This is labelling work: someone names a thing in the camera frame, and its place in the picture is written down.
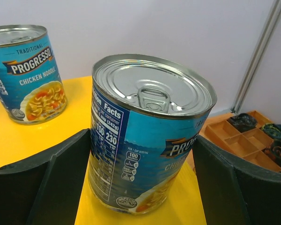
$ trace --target yellow surface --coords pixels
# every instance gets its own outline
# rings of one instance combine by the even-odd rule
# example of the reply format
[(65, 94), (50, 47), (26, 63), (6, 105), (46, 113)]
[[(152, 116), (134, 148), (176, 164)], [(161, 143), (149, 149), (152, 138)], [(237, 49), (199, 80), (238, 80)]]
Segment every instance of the yellow surface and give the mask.
[[(67, 109), (39, 125), (12, 122), (0, 104), (0, 167), (16, 162), (90, 126), (91, 77), (65, 80)], [(139, 216), (111, 211), (91, 193), (87, 179), (82, 189), (75, 225), (205, 225), (195, 174), (187, 163), (179, 172), (168, 199), (157, 210)]]

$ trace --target soup can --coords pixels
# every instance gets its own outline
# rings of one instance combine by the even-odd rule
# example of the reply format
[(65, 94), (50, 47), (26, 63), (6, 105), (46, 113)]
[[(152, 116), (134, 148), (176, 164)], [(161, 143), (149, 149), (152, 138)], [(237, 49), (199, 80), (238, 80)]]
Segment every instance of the soup can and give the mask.
[(48, 121), (65, 109), (67, 98), (45, 27), (0, 26), (0, 102), (21, 124)]
[(160, 206), (216, 101), (207, 80), (177, 63), (137, 54), (98, 61), (88, 171), (95, 196), (130, 214)]

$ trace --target metal can bottom rim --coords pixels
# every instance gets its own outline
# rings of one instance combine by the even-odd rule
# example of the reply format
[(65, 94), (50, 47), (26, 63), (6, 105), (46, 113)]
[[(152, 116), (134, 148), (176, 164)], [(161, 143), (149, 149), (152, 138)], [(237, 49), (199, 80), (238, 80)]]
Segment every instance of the metal can bottom rim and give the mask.
[(65, 104), (65, 106), (62, 108), (62, 110), (56, 112), (56, 113), (54, 114), (54, 116), (50, 117), (49, 119), (45, 119), (45, 120), (37, 120), (37, 121), (35, 121), (35, 122), (33, 122), (33, 121), (15, 120), (15, 119), (13, 119), (13, 118), (9, 115), (9, 113), (8, 113), (8, 117), (9, 117), (13, 122), (18, 123), (18, 124), (21, 124), (21, 125), (37, 125), (37, 124), (41, 124), (41, 123), (48, 122), (48, 121), (50, 121), (50, 120), (52, 120), (52, 119), (58, 117), (59, 115), (61, 115), (61, 114), (65, 111), (65, 109), (67, 108), (67, 104), (68, 104), (68, 102), (66, 102), (66, 104)]
[(99, 202), (100, 202), (103, 206), (105, 206), (106, 208), (108, 208), (108, 209), (110, 209), (110, 210), (112, 210), (112, 211), (114, 211), (114, 212), (117, 212), (117, 213), (125, 213), (125, 214), (130, 214), (130, 215), (142, 215), (142, 214), (147, 214), (147, 213), (150, 213), (150, 212), (156, 210), (157, 208), (159, 208), (159, 207), (165, 202), (165, 200), (167, 199), (167, 196), (166, 196), (162, 201), (160, 201), (158, 204), (156, 204), (155, 206), (149, 208), (149, 209), (146, 210), (146, 211), (143, 211), (143, 212), (130, 212), (130, 211), (128, 211), (128, 210), (124, 210), (124, 209), (120, 209), (120, 208), (115, 208), (115, 207), (112, 207), (112, 206), (110, 206), (110, 205), (105, 204), (105, 203), (95, 194), (95, 191), (93, 190), (92, 185), (91, 185), (89, 179), (88, 179), (88, 184), (89, 184), (89, 188), (91, 189), (91, 192), (94, 194), (94, 196), (96, 197), (96, 199), (99, 200)]

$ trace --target wooden organizer box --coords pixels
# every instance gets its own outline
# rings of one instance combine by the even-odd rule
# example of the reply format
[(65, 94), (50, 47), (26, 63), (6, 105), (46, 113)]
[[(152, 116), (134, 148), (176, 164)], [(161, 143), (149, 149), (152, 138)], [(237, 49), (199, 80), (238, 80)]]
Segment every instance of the wooden organizer box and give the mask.
[(240, 158), (268, 170), (281, 172), (281, 167), (262, 151), (272, 144), (273, 139), (260, 128), (273, 122), (257, 111), (251, 111), (248, 114), (257, 120), (257, 125), (252, 130), (241, 133), (227, 120), (222, 120), (207, 125), (205, 135), (214, 144)]

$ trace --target white wall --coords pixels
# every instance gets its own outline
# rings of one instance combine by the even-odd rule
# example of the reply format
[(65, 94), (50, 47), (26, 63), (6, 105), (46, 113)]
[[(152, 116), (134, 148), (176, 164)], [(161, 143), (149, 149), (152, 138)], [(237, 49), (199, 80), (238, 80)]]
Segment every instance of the white wall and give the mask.
[(93, 63), (141, 53), (193, 68), (214, 86), (213, 112), (229, 109), (273, 0), (3, 0), (0, 25), (48, 28), (63, 79)]
[(256, 109), (281, 123), (281, 18), (244, 101), (242, 112)]

